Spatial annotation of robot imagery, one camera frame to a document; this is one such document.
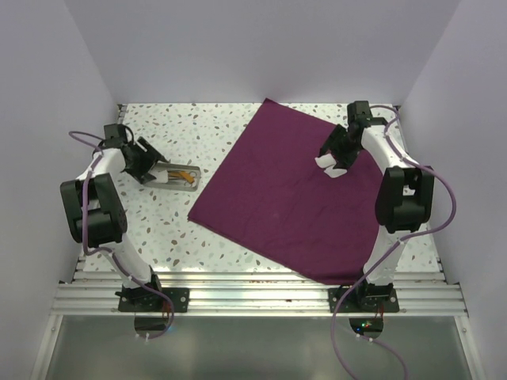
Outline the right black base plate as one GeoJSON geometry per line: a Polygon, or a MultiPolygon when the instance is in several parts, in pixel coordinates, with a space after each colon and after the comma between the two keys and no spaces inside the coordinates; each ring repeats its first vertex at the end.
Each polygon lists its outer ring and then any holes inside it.
{"type": "Polygon", "coordinates": [[[362,283],[337,309],[338,313],[397,313],[398,296],[393,284],[376,286],[362,283]]]}

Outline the orange bandage strip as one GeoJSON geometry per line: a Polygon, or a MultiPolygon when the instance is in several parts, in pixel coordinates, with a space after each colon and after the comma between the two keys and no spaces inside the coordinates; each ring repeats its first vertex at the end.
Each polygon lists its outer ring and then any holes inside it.
{"type": "Polygon", "coordinates": [[[185,181],[186,183],[193,184],[195,178],[185,171],[168,171],[169,181],[185,181]]]}

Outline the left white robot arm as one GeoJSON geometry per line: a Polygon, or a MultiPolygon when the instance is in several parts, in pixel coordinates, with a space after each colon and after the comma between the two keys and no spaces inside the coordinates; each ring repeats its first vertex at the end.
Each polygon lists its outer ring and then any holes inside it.
{"type": "Polygon", "coordinates": [[[100,144],[86,140],[92,134],[71,131],[69,136],[93,148],[92,161],[73,180],[60,185],[72,238],[87,257],[104,255],[119,273],[126,291],[138,289],[136,300],[144,309],[159,309],[165,292],[151,266],[141,259],[128,236],[128,219],[114,180],[127,173],[140,184],[154,179],[151,170],[167,162],[146,139],[104,139],[100,144]]]}

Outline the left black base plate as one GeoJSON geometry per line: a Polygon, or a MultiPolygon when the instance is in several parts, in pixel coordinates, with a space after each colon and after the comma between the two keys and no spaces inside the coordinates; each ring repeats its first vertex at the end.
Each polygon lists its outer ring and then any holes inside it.
{"type": "Polygon", "coordinates": [[[120,312],[155,313],[173,311],[186,313],[189,306],[190,290],[184,287],[163,287],[159,292],[165,296],[156,295],[141,287],[128,289],[122,287],[116,291],[119,297],[118,310],[120,312]]]}

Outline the white gauze pad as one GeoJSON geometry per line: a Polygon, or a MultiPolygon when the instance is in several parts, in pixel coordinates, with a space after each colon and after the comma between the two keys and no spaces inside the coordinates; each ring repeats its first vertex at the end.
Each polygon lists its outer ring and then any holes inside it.
{"type": "Polygon", "coordinates": [[[347,169],[332,165],[324,169],[324,173],[330,178],[339,178],[348,172],[347,169]]]}
{"type": "Polygon", "coordinates": [[[166,170],[158,171],[155,174],[154,182],[157,184],[167,184],[169,180],[169,173],[166,170]]]}
{"type": "Polygon", "coordinates": [[[333,167],[337,163],[332,154],[324,154],[320,157],[316,157],[314,160],[317,166],[321,169],[333,167]]]}

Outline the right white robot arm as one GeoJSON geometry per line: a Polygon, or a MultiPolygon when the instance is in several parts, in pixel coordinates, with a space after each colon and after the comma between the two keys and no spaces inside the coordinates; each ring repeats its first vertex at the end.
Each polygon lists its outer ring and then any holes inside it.
{"type": "Polygon", "coordinates": [[[338,124],[326,139],[315,159],[317,166],[331,178],[345,175],[361,151],[368,152],[383,174],[375,201],[379,225],[372,253],[363,266],[362,286],[353,291],[360,310],[372,310],[381,301],[378,287],[390,286],[404,250],[400,239],[420,230],[429,220],[433,202],[434,176],[410,164],[410,156],[394,141],[384,127],[376,125],[349,132],[338,124]]]}

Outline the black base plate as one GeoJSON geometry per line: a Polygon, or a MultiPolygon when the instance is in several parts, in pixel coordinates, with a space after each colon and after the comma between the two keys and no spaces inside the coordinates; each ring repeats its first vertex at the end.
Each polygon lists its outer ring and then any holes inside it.
{"type": "Polygon", "coordinates": [[[128,289],[122,287],[116,291],[119,297],[118,310],[120,312],[155,313],[173,311],[186,313],[189,306],[190,290],[184,287],[163,287],[159,292],[165,296],[156,295],[141,287],[128,289]]]}
{"type": "Polygon", "coordinates": [[[398,296],[393,284],[376,286],[362,283],[337,309],[338,313],[397,313],[398,296]]]}

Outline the steel scissors in tray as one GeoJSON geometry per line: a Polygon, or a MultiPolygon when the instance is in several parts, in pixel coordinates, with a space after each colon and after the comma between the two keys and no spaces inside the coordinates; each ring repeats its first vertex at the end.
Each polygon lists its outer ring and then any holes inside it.
{"type": "Polygon", "coordinates": [[[199,182],[199,177],[196,172],[193,171],[180,171],[181,180],[185,187],[196,187],[199,182]]]}

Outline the purple cloth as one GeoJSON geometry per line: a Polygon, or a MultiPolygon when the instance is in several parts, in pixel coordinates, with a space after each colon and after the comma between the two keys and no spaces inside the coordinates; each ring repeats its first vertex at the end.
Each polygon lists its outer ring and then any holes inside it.
{"type": "Polygon", "coordinates": [[[191,208],[188,218],[327,285],[363,273],[378,234],[382,173],[361,152],[347,173],[315,163],[330,122],[265,100],[191,208]]]}

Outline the metal instrument tray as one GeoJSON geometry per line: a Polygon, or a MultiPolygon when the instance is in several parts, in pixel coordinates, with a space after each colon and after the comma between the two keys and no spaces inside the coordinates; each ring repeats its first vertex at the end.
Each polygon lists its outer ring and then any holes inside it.
{"type": "Polygon", "coordinates": [[[151,171],[154,177],[145,186],[172,191],[195,192],[200,184],[201,170],[193,165],[173,165],[159,162],[151,171]]]}

